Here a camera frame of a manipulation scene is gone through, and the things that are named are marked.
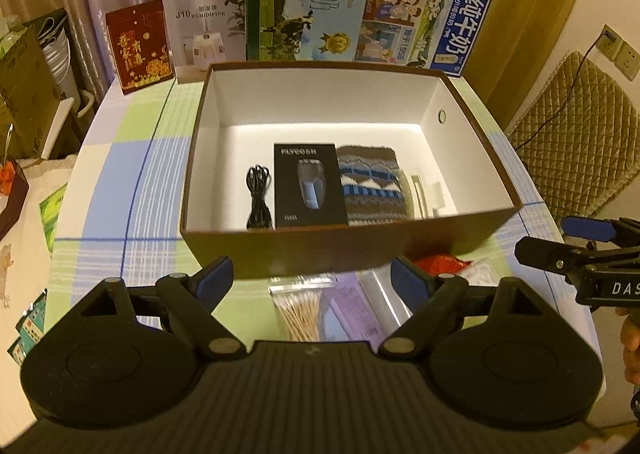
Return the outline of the person's right hand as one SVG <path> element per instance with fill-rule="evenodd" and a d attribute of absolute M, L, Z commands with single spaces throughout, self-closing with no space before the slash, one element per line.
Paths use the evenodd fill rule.
<path fill-rule="evenodd" d="M 634 385 L 640 384 L 640 359 L 639 327 L 631 321 L 629 310 L 626 308 L 616 308 L 615 313 L 621 318 L 625 318 L 620 330 L 620 343 L 623 345 L 623 361 L 625 367 L 625 378 L 627 382 Z"/>

